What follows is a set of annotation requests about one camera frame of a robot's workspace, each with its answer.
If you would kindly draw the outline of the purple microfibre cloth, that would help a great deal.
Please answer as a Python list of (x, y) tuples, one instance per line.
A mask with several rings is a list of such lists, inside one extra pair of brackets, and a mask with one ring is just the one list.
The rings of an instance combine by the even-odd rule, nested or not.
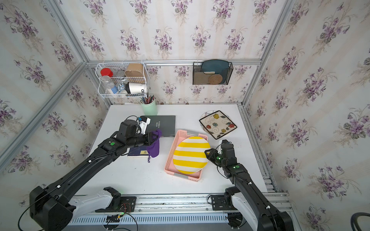
[(150, 163), (152, 158), (156, 158), (160, 153), (160, 138), (162, 137), (161, 130), (155, 130), (150, 133), (151, 142), (147, 148), (148, 159), (147, 162)]

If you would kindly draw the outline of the yellow striped round plate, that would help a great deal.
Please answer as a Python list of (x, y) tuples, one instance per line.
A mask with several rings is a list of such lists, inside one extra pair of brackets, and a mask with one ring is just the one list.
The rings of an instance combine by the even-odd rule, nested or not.
[(205, 151), (211, 149), (208, 141), (202, 137), (190, 137), (175, 148), (172, 162), (175, 168), (183, 174), (193, 174), (201, 171), (208, 163)]

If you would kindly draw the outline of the square floral plate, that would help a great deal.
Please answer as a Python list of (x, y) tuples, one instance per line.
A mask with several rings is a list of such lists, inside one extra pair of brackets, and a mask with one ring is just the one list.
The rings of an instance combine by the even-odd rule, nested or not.
[(238, 128), (238, 126), (220, 110), (205, 113), (199, 122), (203, 129), (215, 140), (226, 136)]

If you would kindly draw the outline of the white plaid round plate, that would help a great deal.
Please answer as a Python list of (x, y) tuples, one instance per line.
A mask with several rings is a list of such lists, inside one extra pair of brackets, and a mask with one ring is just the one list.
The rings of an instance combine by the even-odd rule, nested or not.
[(212, 113), (214, 113), (214, 112), (215, 112), (214, 110), (206, 111), (206, 112), (204, 112), (204, 113), (200, 116), (200, 118), (199, 118), (199, 119), (202, 119), (202, 118), (204, 118), (204, 117), (207, 117), (207, 116), (211, 115), (211, 114), (212, 114)]

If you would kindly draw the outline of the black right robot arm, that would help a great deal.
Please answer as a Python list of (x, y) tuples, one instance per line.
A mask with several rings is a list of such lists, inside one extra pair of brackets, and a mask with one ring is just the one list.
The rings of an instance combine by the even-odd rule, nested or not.
[(291, 216), (279, 211), (254, 184), (247, 169), (238, 163), (234, 145), (222, 140), (215, 149), (205, 152), (207, 159), (224, 171), (224, 177), (233, 184), (223, 195), (209, 195), (213, 211), (233, 210), (227, 220), (231, 228), (248, 224), (253, 231), (293, 231)]

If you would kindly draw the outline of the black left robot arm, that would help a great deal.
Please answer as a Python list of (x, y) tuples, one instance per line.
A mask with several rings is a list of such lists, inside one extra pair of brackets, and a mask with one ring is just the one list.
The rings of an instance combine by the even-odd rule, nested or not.
[(100, 170), (126, 154), (129, 148), (152, 146), (159, 141), (159, 130), (147, 132), (136, 120), (121, 122), (118, 131), (103, 140), (93, 153), (65, 176), (29, 194), (30, 217), (45, 231), (61, 231), (71, 220), (111, 204), (119, 208), (121, 194), (106, 187), (103, 192), (73, 202), (76, 192)]

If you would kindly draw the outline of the teal plate in holder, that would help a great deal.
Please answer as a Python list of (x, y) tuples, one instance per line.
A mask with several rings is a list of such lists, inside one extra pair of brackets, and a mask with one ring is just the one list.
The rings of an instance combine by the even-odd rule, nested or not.
[(214, 72), (222, 76), (221, 84), (224, 84), (229, 70), (229, 62), (225, 60), (213, 59), (202, 63), (201, 72)]

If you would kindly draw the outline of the dark grey fashion book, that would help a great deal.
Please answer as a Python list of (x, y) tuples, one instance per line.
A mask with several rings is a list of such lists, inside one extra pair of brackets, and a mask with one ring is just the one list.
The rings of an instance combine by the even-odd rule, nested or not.
[(150, 119), (146, 132), (160, 130), (162, 137), (175, 137), (176, 116), (147, 116)]

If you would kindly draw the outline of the pink perforated plastic tray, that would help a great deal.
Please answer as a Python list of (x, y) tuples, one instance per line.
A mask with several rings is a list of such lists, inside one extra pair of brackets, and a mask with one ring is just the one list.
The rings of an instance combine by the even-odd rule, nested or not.
[(178, 130), (172, 143), (164, 171), (167, 174), (198, 182), (208, 159), (210, 144), (205, 134), (191, 135)]

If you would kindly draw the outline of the mint green pencil cup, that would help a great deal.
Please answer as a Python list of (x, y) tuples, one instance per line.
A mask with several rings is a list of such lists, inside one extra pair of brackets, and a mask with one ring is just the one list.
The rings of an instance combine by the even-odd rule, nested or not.
[(147, 97), (142, 97), (141, 106), (144, 112), (144, 115), (157, 115), (157, 105), (154, 95), (148, 95)]

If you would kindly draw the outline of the clear plastic bottle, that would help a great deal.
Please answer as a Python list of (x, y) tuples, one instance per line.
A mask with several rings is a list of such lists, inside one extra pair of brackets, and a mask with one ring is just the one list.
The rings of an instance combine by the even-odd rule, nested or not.
[(114, 83), (114, 81), (109, 76), (102, 76), (101, 78), (102, 84), (106, 88), (108, 94), (116, 94), (118, 93), (118, 89)]

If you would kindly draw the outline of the round cork coaster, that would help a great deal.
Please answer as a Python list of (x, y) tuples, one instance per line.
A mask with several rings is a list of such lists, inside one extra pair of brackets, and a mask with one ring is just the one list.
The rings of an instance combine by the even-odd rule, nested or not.
[(212, 74), (208, 78), (208, 83), (210, 85), (218, 85), (221, 84), (223, 81), (223, 77), (220, 74)]

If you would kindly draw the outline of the red lidded jar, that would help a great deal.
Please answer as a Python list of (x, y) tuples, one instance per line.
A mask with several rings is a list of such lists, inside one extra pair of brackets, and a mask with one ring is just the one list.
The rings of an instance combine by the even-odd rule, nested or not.
[(101, 76), (103, 77), (103, 76), (108, 76), (108, 77), (113, 77), (113, 72), (112, 72), (112, 70), (111, 69), (109, 69), (109, 68), (103, 68), (103, 69), (101, 69), (100, 70), (100, 74), (101, 74)]

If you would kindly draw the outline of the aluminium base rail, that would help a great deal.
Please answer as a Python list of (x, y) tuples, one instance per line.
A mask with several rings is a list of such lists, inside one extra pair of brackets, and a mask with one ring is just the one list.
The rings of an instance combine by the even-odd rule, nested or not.
[(91, 195), (74, 195), (61, 200), (62, 205), (72, 212), (72, 221), (88, 213), (240, 213), (250, 227), (260, 230), (262, 215), (266, 214), (280, 230), (299, 231), (301, 227), (294, 213), (288, 213), (290, 202), (283, 194), (265, 193), (256, 201), (246, 198), (237, 188), (231, 187), (224, 194), (145, 194), (122, 195), (113, 188)]

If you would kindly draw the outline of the black mesh wall holder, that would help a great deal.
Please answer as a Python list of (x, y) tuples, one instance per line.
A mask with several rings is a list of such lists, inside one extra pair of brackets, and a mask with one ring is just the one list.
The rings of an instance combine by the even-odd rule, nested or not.
[[(208, 83), (208, 78), (210, 75), (215, 74), (214, 72), (201, 72), (201, 66), (203, 62), (194, 62), (193, 63), (193, 85), (210, 85)], [(228, 85), (232, 72), (234, 70), (233, 64), (229, 62), (229, 70), (224, 84), (218, 85)]]

